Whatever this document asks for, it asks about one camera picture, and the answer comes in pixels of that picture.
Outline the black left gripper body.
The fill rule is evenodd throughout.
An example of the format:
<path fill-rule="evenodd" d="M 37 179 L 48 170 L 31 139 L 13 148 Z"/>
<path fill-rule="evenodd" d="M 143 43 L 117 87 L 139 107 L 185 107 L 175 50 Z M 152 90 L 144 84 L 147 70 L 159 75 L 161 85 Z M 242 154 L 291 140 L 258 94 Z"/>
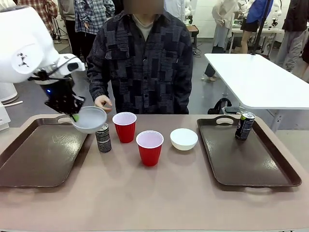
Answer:
<path fill-rule="evenodd" d="M 85 97 L 78 96 L 73 91 L 73 87 L 74 80 L 70 77 L 44 85 L 44 92 L 48 98 L 45 105 L 61 114 L 74 115 L 79 113 Z"/>

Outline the person's right hand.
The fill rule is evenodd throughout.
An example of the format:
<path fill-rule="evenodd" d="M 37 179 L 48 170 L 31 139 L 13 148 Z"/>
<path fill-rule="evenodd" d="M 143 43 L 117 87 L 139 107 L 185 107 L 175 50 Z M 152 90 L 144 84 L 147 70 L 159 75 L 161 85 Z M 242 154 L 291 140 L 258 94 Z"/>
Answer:
<path fill-rule="evenodd" d="M 94 103 L 95 106 L 103 109 L 107 113 L 112 111 L 112 101 L 106 95 L 96 97 Z"/>

